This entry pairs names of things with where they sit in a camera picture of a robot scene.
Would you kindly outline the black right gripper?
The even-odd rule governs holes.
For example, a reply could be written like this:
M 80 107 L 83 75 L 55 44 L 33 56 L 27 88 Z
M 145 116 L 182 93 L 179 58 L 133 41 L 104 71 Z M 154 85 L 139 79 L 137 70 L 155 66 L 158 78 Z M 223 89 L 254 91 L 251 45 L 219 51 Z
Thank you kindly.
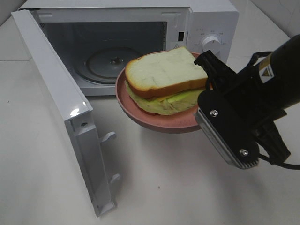
M 274 121 L 286 115 L 275 97 L 264 88 L 257 66 L 247 66 L 235 73 L 211 50 L 200 54 L 194 61 L 208 78 L 206 90 L 221 94 L 246 124 L 251 136 L 269 156 L 259 157 L 271 165 L 285 165 L 291 155 Z

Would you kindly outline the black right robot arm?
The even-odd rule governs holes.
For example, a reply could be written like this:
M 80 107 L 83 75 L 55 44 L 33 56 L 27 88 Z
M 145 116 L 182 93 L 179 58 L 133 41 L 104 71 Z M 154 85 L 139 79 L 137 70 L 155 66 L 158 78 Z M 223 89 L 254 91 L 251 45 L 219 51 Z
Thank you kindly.
M 256 52 L 238 73 L 211 51 L 194 63 L 208 75 L 198 96 L 195 119 L 221 157 L 239 169 L 272 165 L 298 170 L 286 163 L 286 147 L 275 120 L 300 101 L 300 37 L 272 52 Z

